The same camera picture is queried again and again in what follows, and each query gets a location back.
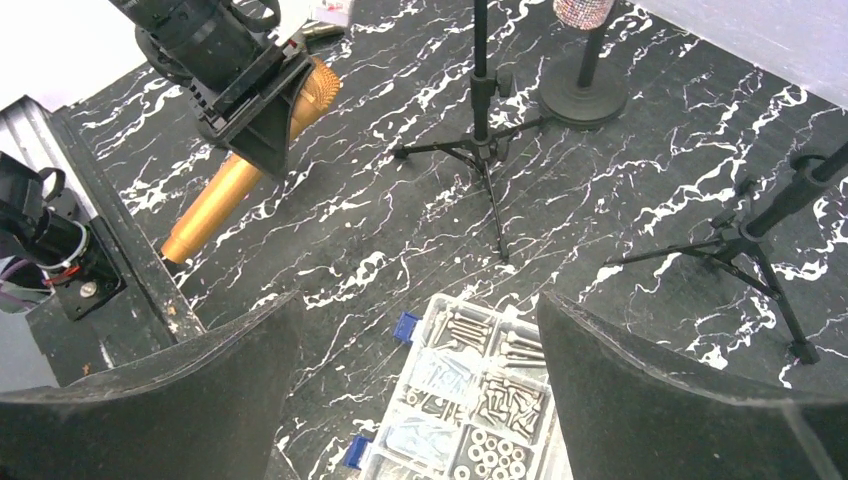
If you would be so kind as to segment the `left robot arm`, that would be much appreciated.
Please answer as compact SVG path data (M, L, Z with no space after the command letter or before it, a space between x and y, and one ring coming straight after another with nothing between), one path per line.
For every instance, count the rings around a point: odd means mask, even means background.
M162 77L183 87L200 135L282 180L298 95L316 63L303 42L276 33L279 2L257 18L231 1L116 1Z

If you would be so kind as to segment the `gold microphone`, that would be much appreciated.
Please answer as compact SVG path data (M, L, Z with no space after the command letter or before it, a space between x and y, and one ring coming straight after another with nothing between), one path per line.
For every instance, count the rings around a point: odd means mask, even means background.
M339 76L319 57L294 104L289 141L326 114L341 88ZM165 259L181 264L194 256L255 187L259 169L232 153L176 222L161 247Z

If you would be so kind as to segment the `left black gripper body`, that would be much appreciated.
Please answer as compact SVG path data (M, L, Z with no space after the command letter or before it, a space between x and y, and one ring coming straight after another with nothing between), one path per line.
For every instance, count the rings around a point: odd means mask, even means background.
M261 136L267 124L286 127L314 67L304 46L288 40L267 47L220 91L192 80L189 106L200 135L211 143L229 143L244 131Z

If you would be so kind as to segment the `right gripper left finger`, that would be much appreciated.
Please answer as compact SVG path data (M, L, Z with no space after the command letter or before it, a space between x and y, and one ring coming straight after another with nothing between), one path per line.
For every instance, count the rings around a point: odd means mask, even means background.
M62 388L1 397L5 479L262 479L300 350L302 297Z

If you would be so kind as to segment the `tripod shock mount stand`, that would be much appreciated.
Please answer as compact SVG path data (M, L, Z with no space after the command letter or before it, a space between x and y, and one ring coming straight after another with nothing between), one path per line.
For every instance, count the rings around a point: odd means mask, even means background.
M475 0L473 2L473 68L469 74L473 116L471 132L453 141L415 145L397 144L392 147L392 155L397 160L405 160L412 154L440 151L476 171L484 182L492 206L497 229L499 258L506 263L510 259L510 252L493 185L492 166L508 157L512 139L517 134L544 126L547 118L540 116L517 126L502 129L491 127L489 110L492 98L494 96L511 97L514 90L514 78L509 72L488 66L487 47L488 4L484 0Z

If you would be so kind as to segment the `glitter rhinestone microphone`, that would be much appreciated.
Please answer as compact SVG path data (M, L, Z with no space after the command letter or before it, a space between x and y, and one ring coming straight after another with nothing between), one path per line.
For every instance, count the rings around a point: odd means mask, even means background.
M566 26L589 31L605 22L615 4L615 0L554 0L552 8Z

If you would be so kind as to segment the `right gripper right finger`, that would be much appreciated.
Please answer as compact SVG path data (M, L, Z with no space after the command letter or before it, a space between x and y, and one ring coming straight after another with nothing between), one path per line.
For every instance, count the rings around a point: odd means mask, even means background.
M847 401L736 376L542 295L540 340L577 479L843 479Z

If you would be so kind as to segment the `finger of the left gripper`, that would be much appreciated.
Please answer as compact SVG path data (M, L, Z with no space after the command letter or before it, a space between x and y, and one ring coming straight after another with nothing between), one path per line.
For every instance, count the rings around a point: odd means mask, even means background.
M221 141L264 174L283 179L295 103L313 70L313 62L284 67L230 118Z

